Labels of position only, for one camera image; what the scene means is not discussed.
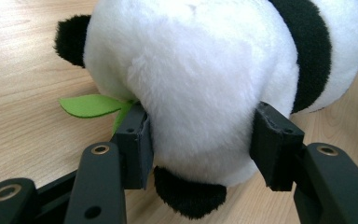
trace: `light wood tabletop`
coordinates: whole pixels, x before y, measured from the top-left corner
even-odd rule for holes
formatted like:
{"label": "light wood tabletop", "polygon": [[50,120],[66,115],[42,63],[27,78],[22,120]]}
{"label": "light wood tabletop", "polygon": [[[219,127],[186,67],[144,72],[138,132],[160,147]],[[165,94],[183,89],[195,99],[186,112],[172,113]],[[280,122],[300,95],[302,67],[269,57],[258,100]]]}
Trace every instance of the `light wood tabletop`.
{"label": "light wood tabletop", "polygon": [[[82,151],[110,139],[115,115],[77,119],[62,97],[97,93],[88,72],[56,55],[58,21],[90,14],[96,0],[0,0],[0,181],[33,179],[36,186],[76,169]],[[333,105],[292,121],[305,143],[344,149],[358,165],[358,76]],[[153,176],[147,190],[126,190],[129,223],[299,223],[293,192],[271,192],[257,173],[228,189],[227,202],[201,220],[175,214],[157,196]]]}

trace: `brass insert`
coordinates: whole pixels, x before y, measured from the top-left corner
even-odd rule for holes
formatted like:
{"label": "brass insert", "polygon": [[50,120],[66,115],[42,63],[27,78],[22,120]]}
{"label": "brass insert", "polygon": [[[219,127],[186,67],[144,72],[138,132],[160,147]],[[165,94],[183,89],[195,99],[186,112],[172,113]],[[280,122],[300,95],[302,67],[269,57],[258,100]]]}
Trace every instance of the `brass insert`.
{"label": "brass insert", "polygon": [[94,155],[103,155],[107,151],[109,151],[109,149],[110,149],[109,146],[96,146],[91,150],[91,152]]}
{"label": "brass insert", "polygon": [[21,191],[21,185],[11,184],[0,188],[0,202],[16,196]]}
{"label": "brass insert", "polygon": [[329,146],[319,146],[316,149],[318,149],[318,151],[320,153],[323,153],[324,155],[327,155],[327,156],[337,156],[338,155],[338,152],[334,148],[331,148]]}

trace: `black plastic bracket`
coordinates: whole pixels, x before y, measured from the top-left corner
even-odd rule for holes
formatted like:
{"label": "black plastic bracket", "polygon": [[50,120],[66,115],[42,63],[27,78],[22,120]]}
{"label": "black plastic bracket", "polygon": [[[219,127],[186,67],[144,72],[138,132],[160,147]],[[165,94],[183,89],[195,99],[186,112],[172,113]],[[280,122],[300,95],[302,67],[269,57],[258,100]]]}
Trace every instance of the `black plastic bracket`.
{"label": "black plastic bracket", "polygon": [[303,139],[304,132],[274,107],[263,102],[258,105],[250,155],[272,190],[292,189],[292,164]]}

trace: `metal screw hole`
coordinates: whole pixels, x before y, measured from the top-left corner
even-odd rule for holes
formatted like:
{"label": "metal screw hole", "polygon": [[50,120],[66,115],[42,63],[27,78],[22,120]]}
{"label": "metal screw hole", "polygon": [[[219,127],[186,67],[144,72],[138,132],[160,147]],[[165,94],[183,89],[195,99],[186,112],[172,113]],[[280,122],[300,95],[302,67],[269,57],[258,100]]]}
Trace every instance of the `metal screw hole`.
{"label": "metal screw hole", "polygon": [[107,151],[109,151],[109,146],[97,146],[91,150],[91,153],[95,155],[102,155],[105,154]]}
{"label": "metal screw hole", "polygon": [[21,191],[21,185],[11,184],[0,188],[0,202],[16,196]]}
{"label": "metal screw hole", "polygon": [[86,219],[93,219],[96,218],[101,214],[101,207],[99,206],[92,206],[91,208],[87,209],[87,211],[84,213],[84,217]]}
{"label": "metal screw hole", "polygon": [[338,152],[331,147],[321,146],[321,147],[317,147],[317,149],[320,153],[323,153],[326,156],[337,156],[338,155]]}

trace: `black ear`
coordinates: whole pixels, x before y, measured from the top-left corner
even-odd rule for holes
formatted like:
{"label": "black ear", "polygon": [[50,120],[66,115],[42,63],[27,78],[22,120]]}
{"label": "black ear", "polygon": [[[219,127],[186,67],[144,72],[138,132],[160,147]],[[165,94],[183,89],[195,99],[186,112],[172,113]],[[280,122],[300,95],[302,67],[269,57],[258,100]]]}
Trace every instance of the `black ear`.
{"label": "black ear", "polygon": [[154,175],[156,192],[162,201],[190,219],[202,218],[226,201],[224,186],[188,182],[159,167]]}
{"label": "black ear", "polygon": [[57,54],[71,64],[83,68],[84,45],[90,18],[91,15],[80,15],[59,21],[55,38],[54,48]]}

